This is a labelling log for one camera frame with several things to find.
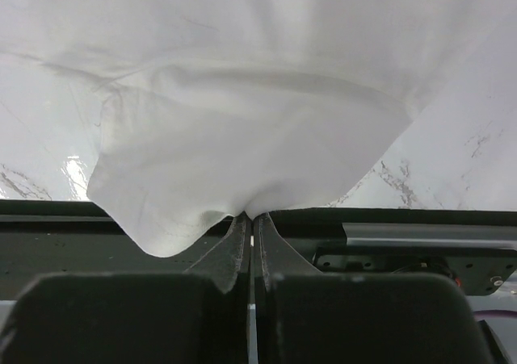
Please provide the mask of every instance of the fabric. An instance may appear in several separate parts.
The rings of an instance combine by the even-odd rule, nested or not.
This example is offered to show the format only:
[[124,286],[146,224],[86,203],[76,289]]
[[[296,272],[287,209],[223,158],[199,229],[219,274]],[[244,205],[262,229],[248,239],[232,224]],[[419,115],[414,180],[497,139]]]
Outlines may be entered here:
[[168,257],[346,193],[517,0],[0,0],[0,59],[103,100],[89,197]]

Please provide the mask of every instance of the black metal plate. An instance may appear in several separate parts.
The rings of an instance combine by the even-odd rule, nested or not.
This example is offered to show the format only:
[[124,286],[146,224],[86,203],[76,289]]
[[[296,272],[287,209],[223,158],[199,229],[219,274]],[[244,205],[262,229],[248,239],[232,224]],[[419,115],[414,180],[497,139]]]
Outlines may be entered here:
[[318,248],[313,264],[323,272],[385,272],[428,262],[446,265],[466,295],[490,295],[517,270],[513,249],[448,247],[326,246]]

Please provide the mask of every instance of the white cloth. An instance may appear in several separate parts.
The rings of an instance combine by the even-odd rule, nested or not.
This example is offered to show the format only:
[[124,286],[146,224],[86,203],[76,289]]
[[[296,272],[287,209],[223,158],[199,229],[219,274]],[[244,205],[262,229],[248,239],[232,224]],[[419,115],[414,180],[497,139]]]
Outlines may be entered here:
[[168,257],[343,195],[517,0],[0,0],[0,59],[103,100],[89,196]]

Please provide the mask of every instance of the wire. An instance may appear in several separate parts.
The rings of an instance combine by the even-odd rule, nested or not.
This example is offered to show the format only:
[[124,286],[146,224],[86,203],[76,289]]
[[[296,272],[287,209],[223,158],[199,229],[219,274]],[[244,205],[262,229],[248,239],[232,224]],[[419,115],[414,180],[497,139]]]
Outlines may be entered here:
[[476,310],[473,312],[476,317],[497,317],[497,318],[514,318],[517,319],[517,311],[515,310]]

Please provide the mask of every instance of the purple cable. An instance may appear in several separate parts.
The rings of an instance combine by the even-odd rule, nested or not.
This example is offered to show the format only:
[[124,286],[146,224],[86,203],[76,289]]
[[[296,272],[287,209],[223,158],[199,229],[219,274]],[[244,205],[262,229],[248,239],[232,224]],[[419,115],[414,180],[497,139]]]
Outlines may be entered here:
[[477,310],[473,312],[473,314],[478,318],[497,317],[517,319],[517,312],[515,310]]

